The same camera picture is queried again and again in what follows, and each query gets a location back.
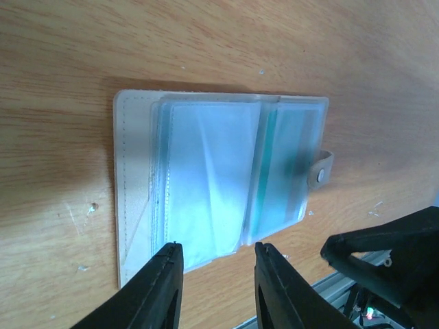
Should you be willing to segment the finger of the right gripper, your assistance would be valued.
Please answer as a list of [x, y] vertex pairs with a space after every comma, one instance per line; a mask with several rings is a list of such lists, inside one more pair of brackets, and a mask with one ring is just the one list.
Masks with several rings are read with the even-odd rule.
[[321, 256], [404, 328], [438, 327], [438, 208], [330, 236]]

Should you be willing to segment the white card holder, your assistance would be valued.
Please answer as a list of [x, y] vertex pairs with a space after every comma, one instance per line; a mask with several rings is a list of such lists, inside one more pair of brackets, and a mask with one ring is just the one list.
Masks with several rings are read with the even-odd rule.
[[119, 285], [166, 243], [185, 271], [303, 219], [328, 183], [326, 97], [121, 90], [113, 100]]

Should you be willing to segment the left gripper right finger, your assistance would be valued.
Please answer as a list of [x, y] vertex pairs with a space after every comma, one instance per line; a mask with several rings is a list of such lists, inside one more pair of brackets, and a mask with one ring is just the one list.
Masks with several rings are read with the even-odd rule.
[[259, 328], [344, 329], [357, 326], [322, 298], [271, 243], [254, 246]]

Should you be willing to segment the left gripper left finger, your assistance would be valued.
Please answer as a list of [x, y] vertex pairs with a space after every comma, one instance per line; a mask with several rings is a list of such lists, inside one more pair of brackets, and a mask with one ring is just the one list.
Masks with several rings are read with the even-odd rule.
[[108, 301], [74, 328], [177, 328], [183, 285], [183, 250], [166, 243]]

